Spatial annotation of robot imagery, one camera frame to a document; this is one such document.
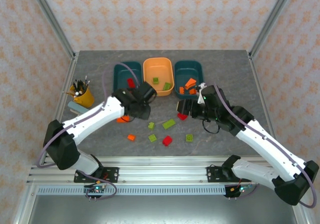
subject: yellow cup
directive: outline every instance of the yellow cup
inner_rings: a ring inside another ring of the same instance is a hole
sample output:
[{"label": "yellow cup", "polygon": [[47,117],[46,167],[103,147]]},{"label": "yellow cup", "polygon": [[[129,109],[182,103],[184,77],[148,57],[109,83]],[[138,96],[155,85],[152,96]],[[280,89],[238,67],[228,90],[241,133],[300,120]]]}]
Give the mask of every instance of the yellow cup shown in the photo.
[{"label": "yellow cup", "polygon": [[[75,92],[75,87],[72,85],[70,87],[70,90]],[[85,93],[81,96],[75,97],[73,101],[76,102],[77,104],[80,104],[83,107],[89,108],[91,107],[91,105],[94,104],[95,99],[88,86]]]}]

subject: granite countertop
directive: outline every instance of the granite countertop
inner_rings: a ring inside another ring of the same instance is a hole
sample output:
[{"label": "granite countertop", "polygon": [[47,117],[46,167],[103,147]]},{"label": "granite countertop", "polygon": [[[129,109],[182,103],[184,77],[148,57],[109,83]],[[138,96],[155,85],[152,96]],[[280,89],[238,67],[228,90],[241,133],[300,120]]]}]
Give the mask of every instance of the granite countertop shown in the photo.
[{"label": "granite countertop", "polygon": [[[152,57],[167,57],[172,65],[180,60],[196,60],[201,63],[204,81],[210,85],[215,81],[223,89],[231,105],[240,105],[252,113],[268,131],[267,121],[255,84],[246,51],[214,50],[174,50],[174,51],[80,51],[73,80],[84,79],[88,75],[90,90],[95,97],[93,106],[103,101],[102,72],[108,68],[106,88],[108,94],[113,89],[113,68],[115,62],[138,61]],[[79,145],[79,149],[96,156],[219,156],[219,155],[257,155],[247,144],[231,134],[220,131],[213,135],[203,130],[200,120],[190,117],[181,121],[177,117],[177,98],[175,91],[164,97],[157,97],[151,106],[148,121],[135,119],[131,123],[112,121],[88,136]],[[75,118],[67,104],[62,121]],[[174,119],[176,125],[164,130],[162,123]],[[156,124],[153,131],[148,123]],[[215,131],[215,123],[207,123],[207,129]],[[133,134],[136,140],[131,142],[127,136]],[[150,142],[148,136],[155,134],[157,141]],[[186,142],[185,135],[192,134],[193,142]],[[173,142],[169,147],[162,140],[171,136]]]}]

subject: green cube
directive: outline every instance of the green cube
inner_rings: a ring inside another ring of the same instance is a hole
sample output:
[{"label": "green cube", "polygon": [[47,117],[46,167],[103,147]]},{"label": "green cube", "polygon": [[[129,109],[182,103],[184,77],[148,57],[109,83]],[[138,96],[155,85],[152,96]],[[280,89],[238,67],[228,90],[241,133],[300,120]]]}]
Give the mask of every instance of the green cube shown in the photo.
[{"label": "green cube", "polygon": [[193,140],[194,140],[194,139],[193,139],[193,136],[190,135],[190,134],[189,134],[189,135],[186,135],[185,137],[186,137],[185,140],[186,140],[187,142],[193,142]]},{"label": "green cube", "polygon": [[171,126],[174,126],[176,123],[173,119],[166,121],[162,124],[165,130],[169,129]]},{"label": "green cube", "polygon": [[156,141],[157,139],[156,139],[156,136],[155,136],[155,135],[150,135],[150,136],[149,136],[149,140],[150,140],[151,142],[154,142],[154,141]]},{"label": "green cube", "polygon": [[153,78],[153,83],[157,85],[159,83],[159,79],[157,77]]},{"label": "green cube", "polygon": [[154,123],[153,123],[153,122],[150,122],[149,125],[148,125],[148,128],[149,128],[150,130],[153,130],[153,129],[155,128]]},{"label": "green cube", "polygon": [[165,83],[164,84],[165,86],[163,87],[163,90],[169,90],[170,89],[170,86],[171,86],[171,84],[170,83]]}]

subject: patterned wallpaper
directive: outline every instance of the patterned wallpaper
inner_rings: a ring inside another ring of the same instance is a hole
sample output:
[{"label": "patterned wallpaper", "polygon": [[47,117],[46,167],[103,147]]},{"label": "patterned wallpaper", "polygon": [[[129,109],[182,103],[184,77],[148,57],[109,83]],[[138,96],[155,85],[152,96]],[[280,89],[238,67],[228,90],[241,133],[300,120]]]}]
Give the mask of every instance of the patterned wallpaper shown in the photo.
[{"label": "patterned wallpaper", "polygon": [[320,0],[289,0],[254,65],[278,140],[320,164]]},{"label": "patterned wallpaper", "polygon": [[36,0],[0,0],[0,223],[13,221],[69,62]]},{"label": "patterned wallpaper", "polygon": [[47,0],[74,51],[250,50],[277,0]]}]

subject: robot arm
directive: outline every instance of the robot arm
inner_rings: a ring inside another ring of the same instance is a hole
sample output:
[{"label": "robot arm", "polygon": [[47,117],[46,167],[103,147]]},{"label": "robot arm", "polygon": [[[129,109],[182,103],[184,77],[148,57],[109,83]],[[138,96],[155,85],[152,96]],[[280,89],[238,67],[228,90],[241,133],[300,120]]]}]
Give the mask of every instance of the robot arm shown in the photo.
[{"label": "robot arm", "polygon": [[52,121],[48,125],[43,146],[58,132],[72,126],[47,148],[49,156],[60,170],[75,168],[100,178],[103,166],[93,155],[78,150],[77,146],[92,132],[123,115],[147,120],[151,111],[149,100],[156,94],[147,82],[142,83],[137,89],[118,89],[105,102],[83,115],[63,123]]},{"label": "robot arm", "polygon": [[[299,167],[313,182],[319,166],[314,161],[305,162],[285,149],[246,109],[241,106],[231,106],[222,89],[207,87],[202,83],[197,87],[197,92],[198,100],[178,102],[179,113],[191,115],[192,118],[202,121],[215,121],[222,130],[250,145],[273,167],[259,166],[233,155],[222,165],[224,173],[265,185],[274,189],[286,203],[296,205],[310,186]],[[242,123],[227,111],[220,98]]]}]

